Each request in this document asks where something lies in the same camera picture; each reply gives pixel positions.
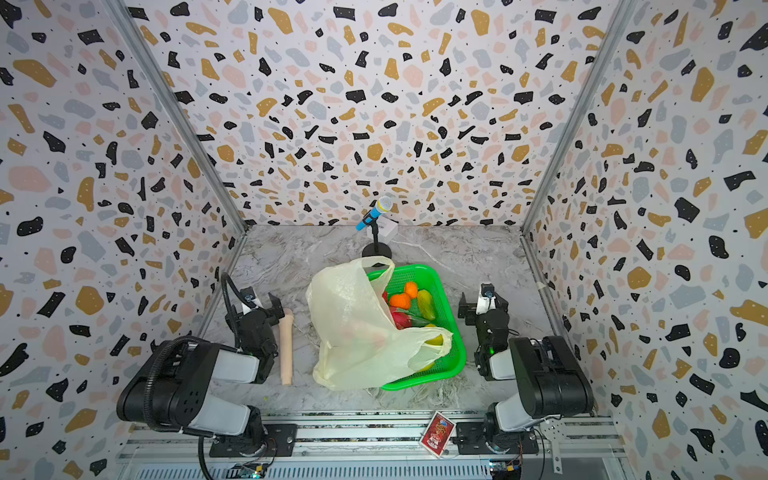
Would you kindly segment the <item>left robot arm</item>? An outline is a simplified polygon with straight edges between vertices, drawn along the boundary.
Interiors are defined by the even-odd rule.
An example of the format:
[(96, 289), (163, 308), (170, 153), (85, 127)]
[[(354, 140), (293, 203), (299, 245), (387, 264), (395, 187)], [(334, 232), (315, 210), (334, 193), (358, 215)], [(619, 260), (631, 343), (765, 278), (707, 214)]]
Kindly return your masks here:
[(269, 438), (258, 408), (219, 398), (210, 385), (264, 383), (279, 354), (273, 328), (285, 311), (274, 295), (263, 306), (251, 287), (239, 289), (228, 274), (222, 276), (221, 287), (234, 344), (194, 335), (160, 343), (120, 394), (116, 415), (156, 432), (210, 439), (213, 456), (261, 455), (276, 442)]

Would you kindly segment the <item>yellow plastic bag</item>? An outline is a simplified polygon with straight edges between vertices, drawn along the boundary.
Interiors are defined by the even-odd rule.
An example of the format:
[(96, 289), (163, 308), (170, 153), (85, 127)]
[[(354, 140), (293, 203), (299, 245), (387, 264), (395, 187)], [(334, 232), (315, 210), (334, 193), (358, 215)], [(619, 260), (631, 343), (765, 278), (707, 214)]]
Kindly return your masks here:
[(414, 361), (427, 340), (446, 331), (396, 328), (382, 297), (394, 269), (391, 259), (375, 256), (314, 275), (306, 300), (320, 340), (316, 383), (334, 391), (383, 387), (441, 356), (433, 351)]

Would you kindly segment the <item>orange toy fruit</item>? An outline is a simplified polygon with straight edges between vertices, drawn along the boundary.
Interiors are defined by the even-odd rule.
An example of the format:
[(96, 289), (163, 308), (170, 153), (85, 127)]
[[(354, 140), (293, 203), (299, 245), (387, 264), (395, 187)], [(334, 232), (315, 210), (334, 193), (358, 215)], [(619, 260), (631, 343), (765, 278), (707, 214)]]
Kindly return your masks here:
[(410, 300), (416, 300), (419, 294), (418, 285), (415, 282), (407, 282), (405, 284), (403, 294), (406, 295)]
[(409, 310), (411, 308), (412, 298), (407, 293), (395, 294), (389, 298), (389, 305), (393, 308)]

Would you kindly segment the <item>yellow toy banana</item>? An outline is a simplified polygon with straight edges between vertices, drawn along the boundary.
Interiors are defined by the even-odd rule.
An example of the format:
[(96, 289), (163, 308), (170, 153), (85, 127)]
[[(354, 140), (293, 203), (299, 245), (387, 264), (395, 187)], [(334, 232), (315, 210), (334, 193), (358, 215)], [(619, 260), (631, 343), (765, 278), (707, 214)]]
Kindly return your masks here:
[[(435, 347), (442, 347), (444, 345), (444, 338), (441, 334), (438, 334), (435, 337), (427, 340), (425, 344), (435, 346)], [(434, 363), (430, 363), (426, 365), (424, 368), (422, 368), (421, 372), (430, 370), (433, 366), (434, 366)]]

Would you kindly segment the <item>pink toy dragon fruit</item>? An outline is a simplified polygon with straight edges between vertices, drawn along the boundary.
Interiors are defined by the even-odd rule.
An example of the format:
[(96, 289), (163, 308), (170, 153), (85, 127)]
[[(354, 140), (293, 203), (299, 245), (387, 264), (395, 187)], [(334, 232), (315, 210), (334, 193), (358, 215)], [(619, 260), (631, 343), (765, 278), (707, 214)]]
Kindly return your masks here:
[(422, 328), (428, 326), (431, 323), (430, 320), (399, 308), (391, 308), (390, 313), (398, 330), (412, 327)]

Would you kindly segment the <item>yellow-green toy mango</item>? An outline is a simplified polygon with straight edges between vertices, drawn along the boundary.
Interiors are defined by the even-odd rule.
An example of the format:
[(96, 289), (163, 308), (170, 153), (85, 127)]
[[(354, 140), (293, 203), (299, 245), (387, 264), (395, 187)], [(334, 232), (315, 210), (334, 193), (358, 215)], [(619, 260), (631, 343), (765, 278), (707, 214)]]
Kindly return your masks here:
[(424, 289), (419, 290), (416, 299), (421, 316), (427, 321), (433, 322), (437, 318), (437, 312), (430, 292)]

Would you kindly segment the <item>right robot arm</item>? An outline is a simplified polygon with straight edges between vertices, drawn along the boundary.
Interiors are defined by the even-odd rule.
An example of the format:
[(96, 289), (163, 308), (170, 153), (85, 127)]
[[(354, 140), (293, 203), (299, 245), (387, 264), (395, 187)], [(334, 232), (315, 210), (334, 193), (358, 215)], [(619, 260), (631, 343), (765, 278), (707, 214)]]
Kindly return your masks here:
[(593, 410), (592, 388), (566, 339), (519, 335), (509, 325), (509, 303), (492, 284), (480, 286), (475, 302), (462, 296), (457, 316), (475, 328), (478, 374), (490, 382), (516, 385), (511, 397), (488, 407), (478, 427), (466, 422), (458, 425), (461, 449), (498, 454), (522, 451), (525, 435), (542, 422)]

